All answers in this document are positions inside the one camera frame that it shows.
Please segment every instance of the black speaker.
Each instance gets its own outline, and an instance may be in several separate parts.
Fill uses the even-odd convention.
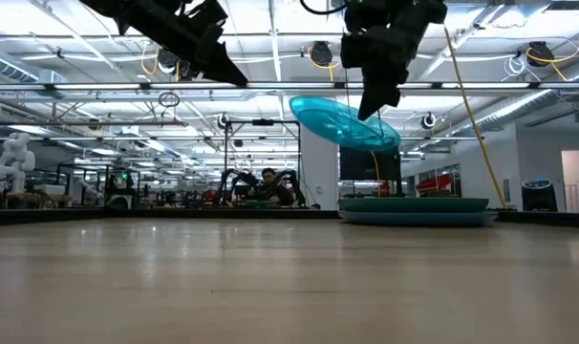
[[[555,188],[550,181],[536,180],[523,182],[521,188],[523,211],[557,212]]]

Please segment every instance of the yellow cable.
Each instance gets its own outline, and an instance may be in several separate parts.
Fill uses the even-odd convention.
[[[565,81],[568,82],[568,79],[566,78],[566,76],[561,73],[561,71],[559,70],[559,68],[557,68],[557,65],[555,65],[554,63],[550,64],[551,66],[553,66],[553,69],[555,70],[555,72],[557,72],[557,74]]]
[[[544,63],[559,63],[559,62],[564,62],[564,61],[568,61],[571,58],[576,57],[576,55],[578,55],[579,53],[579,41],[578,41],[578,48],[576,48],[576,52],[574,52],[574,54],[571,54],[570,56],[566,56],[563,58],[558,58],[558,59],[553,59],[553,60],[549,60],[549,59],[544,59],[544,58],[540,58],[540,57],[536,57],[532,54],[530,54],[529,52],[531,52],[533,49],[529,48],[527,49],[527,51],[525,52],[525,54],[531,58],[532,60],[536,60],[538,62],[544,62]]]
[[[484,146],[483,139],[481,138],[481,130],[479,129],[479,125],[474,120],[474,115],[472,114],[472,109],[470,108],[470,104],[468,104],[468,97],[465,94],[465,89],[463,88],[463,81],[461,80],[460,75],[460,67],[458,66],[458,60],[455,56],[455,50],[453,49],[453,45],[451,44],[451,34],[449,31],[444,27],[444,33],[446,34],[446,43],[449,46],[449,52],[451,52],[451,57],[453,59],[453,67],[455,67],[455,74],[458,77],[458,83],[460,84],[461,90],[461,97],[463,97],[463,105],[465,105],[465,110],[470,117],[470,121],[472,122],[472,129],[474,129],[474,134],[477,136],[477,140],[479,141],[479,145],[481,146],[482,150],[482,157],[484,158],[484,162],[487,165],[487,169],[489,170],[489,176],[491,176],[491,181],[496,188],[496,193],[498,194],[498,199],[500,200],[501,207],[504,206],[504,196],[502,196],[502,191],[500,189],[500,185],[498,184],[498,180],[496,179],[496,175],[493,172],[493,167],[491,167],[491,162],[489,161],[489,155],[487,154],[487,149]]]
[[[158,70],[158,54],[160,53],[160,49],[156,50],[156,58],[154,61],[154,70],[149,71],[149,70],[147,70],[147,68],[145,68],[145,51],[147,50],[148,45],[149,45],[149,43],[145,43],[145,45],[143,46],[143,53],[141,53],[141,55],[140,55],[140,67],[143,69],[143,71],[147,75],[153,75]]]
[[[309,48],[309,49],[307,50],[307,56],[309,57],[309,61],[312,63],[313,66],[315,66],[315,67],[317,67],[317,68],[327,69],[328,71],[330,71],[330,81],[334,81],[334,73],[332,72],[332,69],[338,67],[338,65],[340,65],[340,62],[337,62],[335,65],[331,65],[331,66],[318,65],[318,64],[315,63],[315,61],[313,61],[312,58],[311,58],[311,50],[312,50],[312,48]]]
[[[380,175],[378,174],[378,161],[376,160],[376,155],[375,153],[373,153],[372,151],[370,152],[370,154],[373,156],[373,159],[375,160],[375,170],[376,170],[376,183],[378,184],[378,196],[377,197],[381,197],[381,185],[379,183],[380,181]]]

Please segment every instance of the wooden floor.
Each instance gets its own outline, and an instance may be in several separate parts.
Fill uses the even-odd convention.
[[[0,343],[579,344],[579,230],[4,226]]]

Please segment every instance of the dark green container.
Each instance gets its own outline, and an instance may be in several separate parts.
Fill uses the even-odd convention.
[[[342,199],[339,210],[360,213],[471,213],[483,212],[488,203],[487,199],[455,197],[363,198]]]

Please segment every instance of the person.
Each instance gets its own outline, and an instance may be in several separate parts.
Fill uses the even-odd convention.
[[[274,183],[277,174],[275,171],[268,167],[262,170],[262,179],[264,180],[263,193],[271,195],[268,202],[274,205],[291,205],[294,202],[291,192],[287,190],[283,185],[277,185]],[[257,193],[254,189],[249,190],[247,195],[250,198],[256,197]]]

